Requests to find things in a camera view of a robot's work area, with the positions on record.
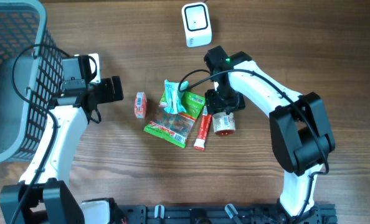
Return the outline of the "green lid jar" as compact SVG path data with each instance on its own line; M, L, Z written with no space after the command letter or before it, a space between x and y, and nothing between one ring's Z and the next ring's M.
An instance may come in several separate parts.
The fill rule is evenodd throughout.
M212 123L214 133L218 136L230 135L236 131L233 113L216 113L212 116Z

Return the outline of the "small red orange box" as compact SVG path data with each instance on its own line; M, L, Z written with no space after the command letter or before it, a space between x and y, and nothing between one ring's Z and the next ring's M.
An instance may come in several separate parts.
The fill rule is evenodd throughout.
M147 98L144 92L138 92L135 98L135 116L138 119L145 119L147 109Z

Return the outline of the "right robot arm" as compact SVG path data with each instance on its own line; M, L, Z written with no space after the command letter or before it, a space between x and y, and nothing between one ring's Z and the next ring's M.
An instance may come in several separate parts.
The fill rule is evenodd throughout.
M328 156L335 149L323 100L281 85L245 52L229 56L217 46L207 51L204 62L215 84L205 94L210 114L240 111L249 99L269 118L272 151L285 171L278 203L290 222L306 219L314 205L316 176L329 172Z

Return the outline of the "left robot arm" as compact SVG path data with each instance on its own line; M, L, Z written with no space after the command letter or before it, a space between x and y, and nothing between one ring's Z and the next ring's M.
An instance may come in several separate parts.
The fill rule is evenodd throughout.
M63 90L47 107L47 125L19 183L2 188L0 207L7 223L115 223L122 218L113 198L77 203L69 190L75 151L97 106L122 100L118 76L100 77L98 54L63 61Z

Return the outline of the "green gummy candy bag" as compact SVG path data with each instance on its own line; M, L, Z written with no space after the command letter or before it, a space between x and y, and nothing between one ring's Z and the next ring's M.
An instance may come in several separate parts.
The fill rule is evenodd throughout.
M185 148L189 133L201 114L205 102L203 96L187 91L181 99L186 112L169 114L164 110L168 103L166 94L163 92L155 117L145 126L144 131Z

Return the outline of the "red stick sachet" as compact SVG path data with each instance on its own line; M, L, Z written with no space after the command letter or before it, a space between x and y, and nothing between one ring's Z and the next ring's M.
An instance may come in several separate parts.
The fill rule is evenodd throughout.
M209 132L209 128L212 121L212 115L208 113L207 106L204 106L202 111L201 125L199 127L199 132L194 143L194 148L200 151L205 150L206 138Z

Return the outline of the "teal white wipes packet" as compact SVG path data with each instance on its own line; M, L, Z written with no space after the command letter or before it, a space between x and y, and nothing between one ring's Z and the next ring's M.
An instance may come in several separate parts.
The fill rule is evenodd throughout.
M167 107L165 107L165 112L169 114L178 114L185 113L186 109L182 105L181 100L184 96L184 91L189 85L189 82L184 83L179 82L169 82L168 80L164 81L165 87L165 97L167 102Z

